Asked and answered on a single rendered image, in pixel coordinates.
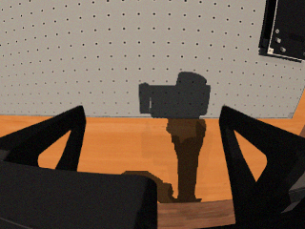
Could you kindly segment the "white perforated base plate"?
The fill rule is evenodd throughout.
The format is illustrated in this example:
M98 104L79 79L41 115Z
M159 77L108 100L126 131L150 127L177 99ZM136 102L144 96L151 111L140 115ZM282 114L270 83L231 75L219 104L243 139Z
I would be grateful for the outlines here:
M0 115L292 119L305 61L259 48L266 0L0 0Z

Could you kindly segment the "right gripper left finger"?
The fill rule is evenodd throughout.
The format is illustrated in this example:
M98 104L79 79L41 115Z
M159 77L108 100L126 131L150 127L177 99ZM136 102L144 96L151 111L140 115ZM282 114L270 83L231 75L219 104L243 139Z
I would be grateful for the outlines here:
M38 157L71 131L55 169L77 171L86 129L83 106L0 137L0 158L7 162L39 167Z

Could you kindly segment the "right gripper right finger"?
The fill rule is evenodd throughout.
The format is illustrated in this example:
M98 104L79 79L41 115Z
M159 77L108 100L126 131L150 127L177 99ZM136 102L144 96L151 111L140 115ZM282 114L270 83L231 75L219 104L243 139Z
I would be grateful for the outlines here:
M222 106L218 123L231 184L235 223L254 220L275 196L305 188L305 137L228 106ZM234 131L267 158L267 165L257 182L242 155Z

